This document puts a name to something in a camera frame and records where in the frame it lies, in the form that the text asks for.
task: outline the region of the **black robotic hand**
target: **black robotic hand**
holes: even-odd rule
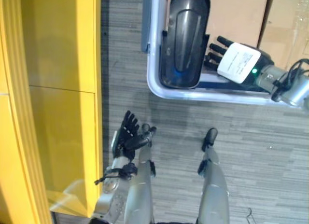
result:
[[[121,123],[121,126],[118,130],[117,139],[115,140],[115,145],[112,148],[113,157],[119,157],[121,155],[121,149],[124,144],[131,138],[137,136],[139,125],[137,124],[138,120],[135,118],[135,115],[130,111],[127,111],[125,117]]]
[[[219,75],[241,85],[245,89],[259,89],[256,79],[265,66],[274,65],[271,57],[246,44],[232,42],[222,36],[217,38],[223,47],[210,44],[204,65],[208,70],[217,71]]]

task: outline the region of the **white plastic tray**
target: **white plastic tray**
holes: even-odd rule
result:
[[[152,0],[147,56],[147,83],[155,95],[169,99],[287,106],[283,102],[272,101],[268,94],[261,92],[207,88],[180,90],[164,87],[159,80],[159,60],[162,31],[165,26],[166,7],[167,0]],[[202,73],[200,82],[224,83],[227,82],[227,79],[216,74]]]

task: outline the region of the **wire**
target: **wire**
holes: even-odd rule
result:
[[[250,207],[248,208],[248,211],[249,211],[249,214],[246,217],[248,224],[250,224],[250,221],[249,221],[250,216],[252,217],[253,222],[256,224],[256,221],[255,221],[253,214],[252,214],[252,209]]]
[[[111,173],[118,173],[117,176],[108,176]],[[133,163],[128,163],[124,165],[122,168],[112,168],[107,170],[103,177],[95,181],[95,185],[98,185],[100,182],[105,181],[106,178],[120,178],[127,180],[132,177],[132,174],[137,174],[137,167]]]
[[[299,72],[301,71],[301,66],[302,66],[303,63],[309,64],[309,59],[308,58],[300,59],[300,60],[298,60],[297,62],[295,62],[291,66],[291,68],[290,68],[290,70],[288,72],[288,75],[287,75],[287,85],[286,85],[287,88],[286,89],[290,89],[291,88],[294,79],[297,78],[296,76],[298,76]]]

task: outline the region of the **yellow wall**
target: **yellow wall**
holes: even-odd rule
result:
[[[50,210],[90,216],[102,176],[100,0],[21,0]]]
[[[0,0],[0,223],[51,224],[21,26],[20,0]]]
[[[92,214],[100,82],[100,0],[0,0],[0,223]]]
[[[8,95],[0,107],[0,223],[34,223]]]

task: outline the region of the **sticker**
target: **sticker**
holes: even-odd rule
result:
[[[238,84],[243,83],[260,56],[261,53],[255,49],[233,43],[223,55],[218,67],[218,74]]]

